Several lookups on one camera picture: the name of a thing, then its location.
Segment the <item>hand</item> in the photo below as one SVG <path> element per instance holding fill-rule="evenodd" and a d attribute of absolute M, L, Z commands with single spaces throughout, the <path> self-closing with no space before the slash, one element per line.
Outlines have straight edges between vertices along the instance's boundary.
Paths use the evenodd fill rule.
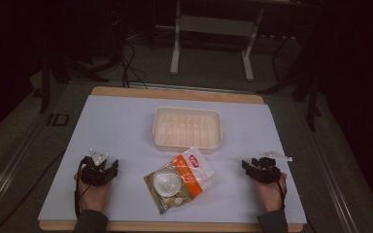
<path fill-rule="evenodd" d="M 281 173 L 279 184 L 283 190 L 284 196 L 287 194 L 286 184 L 287 174 Z M 276 183 L 259 183 L 258 181 L 251 179 L 258 190 L 258 194 L 266 212 L 273 212 L 281 210 L 283 205 L 283 197 L 281 196 L 281 190 Z"/>
<path fill-rule="evenodd" d="M 89 186 L 89 184 L 80 181 L 81 210 L 93 210 L 102 213 L 105 209 L 111 185 L 112 181 L 103 186 Z"/>

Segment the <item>background desk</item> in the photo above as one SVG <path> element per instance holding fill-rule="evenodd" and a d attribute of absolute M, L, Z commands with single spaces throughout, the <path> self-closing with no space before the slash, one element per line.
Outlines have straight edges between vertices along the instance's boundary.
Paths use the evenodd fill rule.
<path fill-rule="evenodd" d="M 119 159 L 119 175 L 114 179 L 106 209 L 110 230 L 260 231 L 256 224 L 256 216 L 261 214 L 260 204 L 254 200 L 255 189 L 241 168 L 241 159 L 250 159 L 264 150 L 283 152 L 269 108 L 259 105 L 262 103 L 260 97 L 247 95 L 95 88 L 86 101 L 39 216 L 41 227 L 73 229 L 76 223 L 73 176 L 82 157 L 89 149 L 95 149 L 108 152 L 110 163 Z M 153 116 L 160 106 L 216 110 L 221 115 L 223 132 L 220 147 L 206 155 L 220 183 L 187 205 L 171 209 L 162 216 L 143 181 L 144 176 L 177 155 L 154 147 Z M 306 218 L 299 196 L 288 164 L 277 162 L 288 174 L 289 230 L 300 231 Z"/>

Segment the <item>plastic bag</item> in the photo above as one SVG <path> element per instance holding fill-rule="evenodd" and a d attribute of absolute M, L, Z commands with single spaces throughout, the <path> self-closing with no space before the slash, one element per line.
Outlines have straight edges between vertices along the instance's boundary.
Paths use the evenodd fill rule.
<path fill-rule="evenodd" d="M 171 207 L 190 202 L 218 178 L 199 149 L 192 147 L 162 169 L 145 176 L 144 181 L 162 215 Z"/>

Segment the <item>dark sleeve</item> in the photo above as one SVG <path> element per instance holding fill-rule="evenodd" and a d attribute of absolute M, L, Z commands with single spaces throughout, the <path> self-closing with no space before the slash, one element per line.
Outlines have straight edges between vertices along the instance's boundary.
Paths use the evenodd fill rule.
<path fill-rule="evenodd" d="M 85 210 L 81 212 L 75 225 L 76 233 L 105 233 L 108 218 L 97 211 Z"/>
<path fill-rule="evenodd" d="M 270 212 L 257 218 L 264 233 L 288 233 L 288 224 L 284 211 Z"/>

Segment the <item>tray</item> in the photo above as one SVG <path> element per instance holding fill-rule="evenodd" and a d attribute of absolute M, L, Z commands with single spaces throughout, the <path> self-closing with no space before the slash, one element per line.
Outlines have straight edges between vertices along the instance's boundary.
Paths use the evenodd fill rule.
<path fill-rule="evenodd" d="M 159 150 L 185 151 L 197 146 L 213 153 L 220 145 L 220 114 L 212 110 L 160 107 L 156 110 L 153 138 Z"/>

